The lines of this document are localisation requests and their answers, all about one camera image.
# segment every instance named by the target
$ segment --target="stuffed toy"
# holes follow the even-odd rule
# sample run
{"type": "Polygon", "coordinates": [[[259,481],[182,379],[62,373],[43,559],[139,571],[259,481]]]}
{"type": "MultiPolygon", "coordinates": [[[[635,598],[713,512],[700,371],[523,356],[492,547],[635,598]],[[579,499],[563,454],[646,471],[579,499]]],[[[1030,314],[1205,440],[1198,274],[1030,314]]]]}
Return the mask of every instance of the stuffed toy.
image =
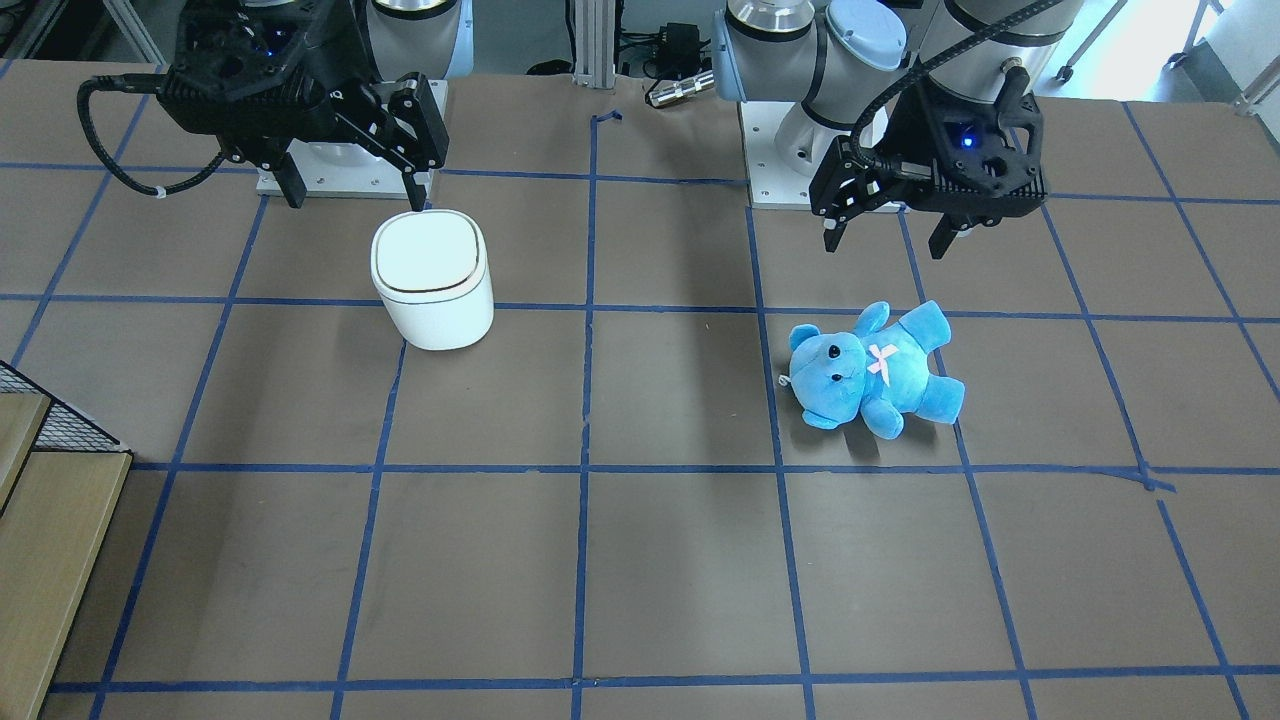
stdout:
{"type": "Polygon", "coordinates": [[[932,300],[893,325],[888,302],[863,310],[852,333],[823,334],[814,325],[791,331],[790,386],[804,406],[804,421],[835,429],[861,411],[867,427],[884,439],[902,432],[902,414],[955,423],[964,383],[929,373],[929,352],[951,341],[951,324],[932,300]]]}

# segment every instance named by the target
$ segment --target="wooden board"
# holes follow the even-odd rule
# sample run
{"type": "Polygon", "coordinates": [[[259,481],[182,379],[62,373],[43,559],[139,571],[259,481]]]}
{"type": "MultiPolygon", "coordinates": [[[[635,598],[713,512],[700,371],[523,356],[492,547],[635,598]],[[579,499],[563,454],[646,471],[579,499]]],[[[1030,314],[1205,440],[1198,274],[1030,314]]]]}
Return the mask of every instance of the wooden board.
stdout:
{"type": "Polygon", "coordinates": [[[0,717],[32,720],[120,496],[124,454],[33,452],[0,516],[0,717]]]}
{"type": "Polygon", "coordinates": [[[47,411],[49,398],[44,395],[0,395],[0,507],[9,500],[47,411]]]}

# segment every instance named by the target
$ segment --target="mounting plate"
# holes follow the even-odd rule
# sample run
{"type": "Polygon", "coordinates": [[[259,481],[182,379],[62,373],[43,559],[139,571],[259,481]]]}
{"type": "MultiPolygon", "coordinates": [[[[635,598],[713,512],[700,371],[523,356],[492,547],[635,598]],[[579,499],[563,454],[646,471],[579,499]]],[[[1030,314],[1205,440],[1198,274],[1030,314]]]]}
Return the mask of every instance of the mounting plate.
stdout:
{"type": "MultiPolygon", "coordinates": [[[[746,154],[746,176],[751,184],[751,206],[762,210],[809,211],[809,182],[812,177],[796,173],[778,155],[773,143],[782,119],[795,102],[740,102],[742,120],[742,150],[746,154]]],[[[900,202],[890,202],[877,213],[897,213],[908,209],[900,202]]]]}

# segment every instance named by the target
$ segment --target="pink bow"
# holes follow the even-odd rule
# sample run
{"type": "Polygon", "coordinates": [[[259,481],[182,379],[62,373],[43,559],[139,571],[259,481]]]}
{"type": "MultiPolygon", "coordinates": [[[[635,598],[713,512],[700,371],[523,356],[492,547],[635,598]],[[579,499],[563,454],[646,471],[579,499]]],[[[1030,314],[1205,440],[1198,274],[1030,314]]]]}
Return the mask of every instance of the pink bow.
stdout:
{"type": "Polygon", "coordinates": [[[867,372],[870,373],[870,374],[873,374],[873,375],[879,375],[881,378],[883,378],[884,379],[884,384],[887,386],[888,384],[888,359],[895,352],[897,352],[897,346],[896,345],[886,345],[884,350],[881,350],[878,346],[873,345],[873,346],[868,347],[868,351],[872,354],[872,357],[876,359],[876,363],[872,363],[872,365],[869,368],[867,368],[867,372]]]}

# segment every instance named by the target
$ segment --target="metal mesh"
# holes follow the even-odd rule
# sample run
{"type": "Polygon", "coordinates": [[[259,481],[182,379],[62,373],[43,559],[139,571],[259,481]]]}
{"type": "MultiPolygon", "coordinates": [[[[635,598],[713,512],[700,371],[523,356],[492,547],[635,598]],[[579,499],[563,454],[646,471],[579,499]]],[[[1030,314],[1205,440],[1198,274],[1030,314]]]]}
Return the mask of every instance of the metal mesh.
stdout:
{"type": "Polygon", "coordinates": [[[45,424],[40,428],[40,436],[36,437],[36,450],[67,452],[120,452],[124,450],[124,446],[110,433],[0,360],[0,395],[4,393],[44,395],[49,398],[49,415],[45,416],[45,424]]]}

